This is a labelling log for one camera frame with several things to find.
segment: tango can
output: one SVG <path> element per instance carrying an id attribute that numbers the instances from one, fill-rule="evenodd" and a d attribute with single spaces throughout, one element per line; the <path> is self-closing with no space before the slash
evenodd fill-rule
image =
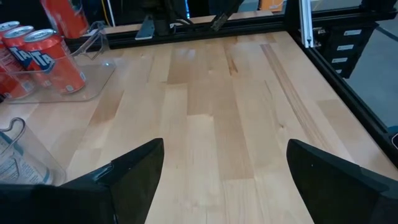
<path id="1" fill-rule="evenodd" d="M 9 30 L 3 35 L 2 41 L 4 45 L 11 51 L 19 63 L 26 69 L 32 70 L 32 57 L 25 51 L 24 37 L 34 31 L 32 26 L 21 26 Z M 49 78 L 43 73 L 33 74 L 37 83 L 42 87 L 48 87 L 51 85 Z"/>
<path id="2" fill-rule="evenodd" d="M 68 39 L 76 39 L 89 28 L 81 0 L 40 0 L 54 29 Z"/>
<path id="3" fill-rule="evenodd" d="M 65 41 L 53 29 L 34 31 L 25 36 L 24 41 L 34 61 L 34 70 L 45 71 L 59 93 L 73 93 L 85 86 L 85 75 L 70 55 Z"/>
<path id="4" fill-rule="evenodd" d="M 3 43 L 3 35 L 16 27 L 19 27 L 17 21 L 0 24 L 0 94 L 9 99 L 23 98 L 31 94 L 35 87 L 29 75 L 16 75 L 24 68 Z"/>

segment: orange soda can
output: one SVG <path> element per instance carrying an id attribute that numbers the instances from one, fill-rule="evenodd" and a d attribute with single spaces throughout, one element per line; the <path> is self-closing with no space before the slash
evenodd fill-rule
<path id="1" fill-rule="evenodd" d="M 23 98 L 33 93 L 35 83 L 28 74 L 14 75 L 24 68 L 3 44 L 4 33 L 19 27 L 19 22 L 5 22 L 0 24 L 0 94 L 10 99 Z"/>
<path id="2" fill-rule="evenodd" d="M 33 31 L 34 28 L 32 26 L 17 27 L 6 32 L 2 38 L 4 45 L 8 47 L 11 53 L 26 70 L 33 70 L 33 61 L 32 57 L 24 49 L 24 37 Z M 38 72 L 34 73 L 33 76 L 42 87 L 48 87 L 51 85 L 48 76 L 45 74 Z"/>
<path id="3" fill-rule="evenodd" d="M 53 27 L 65 38 L 76 39 L 89 28 L 80 0 L 40 0 Z"/>
<path id="4" fill-rule="evenodd" d="M 85 86 L 86 77 L 80 71 L 70 51 L 53 29 L 34 31 L 24 38 L 25 49 L 32 57 L 35 70 L 48 74 L 53 87 L 60 93 L 73 93 Z"/>

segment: light wood surface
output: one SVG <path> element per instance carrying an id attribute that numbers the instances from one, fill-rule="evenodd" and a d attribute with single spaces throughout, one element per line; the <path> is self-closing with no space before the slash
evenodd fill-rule
<path id="1" fill-rule="evenodd" d="M 398 172 L 286 32 L 114 50 L 86 103 L 0 105 L 68 180 L 162 137 L 147 223 L 312 223 L 290 176 L 295 138 L 398 180 Z"/>
<path id="2" fill-rule="evenodd" d="M 252 17 L 259 17 L 259 16 L 272 16 L 272 12 L 268 10 L 261 10 L 261 11 L 251 11 L 251 12 L 237 12 L 231 15 L 228 20 L 234 19 L 244 19 L 244 18 L 252 18 Z M 201 23 L 201 22 L 210 22 L 214 19 L 215 16 L 202 16 L 202 17 L 194 17 L 190 18 L 193 23 Z M 124 25 L 124 26 L 116 26 L 116 27 L 107 27 L 105 28 L 105 32 L 107 34 L 113 34 L 118 32 L 128 32 L 139 30 L 141 28 L 141 24 L 131 24 L 131 25 Z"/>

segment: wood grain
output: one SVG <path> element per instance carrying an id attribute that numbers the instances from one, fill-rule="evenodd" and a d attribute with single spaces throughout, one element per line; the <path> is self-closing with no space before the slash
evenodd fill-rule
<path id="1" fill-rule="evenodd" d="M 312 223 L 290 138 L 398 180 L 398 171 L 286 32 L 114 51 L 85 103 L 0 105 L 68 180 L 157 138 L 165 160 L 146 223 Z"/>

